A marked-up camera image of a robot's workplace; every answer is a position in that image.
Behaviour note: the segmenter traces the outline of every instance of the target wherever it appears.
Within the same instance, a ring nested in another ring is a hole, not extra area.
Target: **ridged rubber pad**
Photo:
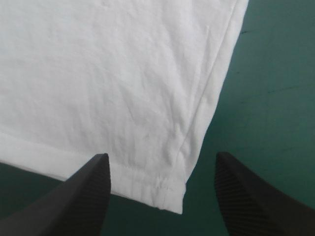
[[[110,189],[108,155],[98,154],[47,195],[0,221],[0,235],[97,236]]]
[[[231,236],[314,236],[315,211],[272,187],[227,152],[217,154],[215,189]]]

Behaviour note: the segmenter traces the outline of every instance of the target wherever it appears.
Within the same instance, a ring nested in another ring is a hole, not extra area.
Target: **white fabric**
[[[182,213],[248,0],[0,0],[0,161]]]

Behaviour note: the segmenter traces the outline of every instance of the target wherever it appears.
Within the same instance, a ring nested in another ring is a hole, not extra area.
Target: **green table surface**
[[[112,195],[102,235],[228,236],[214,190],[218,151],[229,151],[315,208],[314,0],[250,1],[218,108],[187,183],[183,215]],[[0,164],[0,218],[59,183]]]

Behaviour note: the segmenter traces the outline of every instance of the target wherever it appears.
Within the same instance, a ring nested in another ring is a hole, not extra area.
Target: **white t-shirt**
[[[182,213],[248,0],[0,0],[0,162]]]

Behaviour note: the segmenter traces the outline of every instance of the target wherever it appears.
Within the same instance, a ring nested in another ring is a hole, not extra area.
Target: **green mat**
[[[217,111],[187,184],[184,214],[112,196],[105,236],[228,236],[214,190],[229,151],[315,208],[315,1],[251,0]],[[59,182],[0,165],[0,217]]]

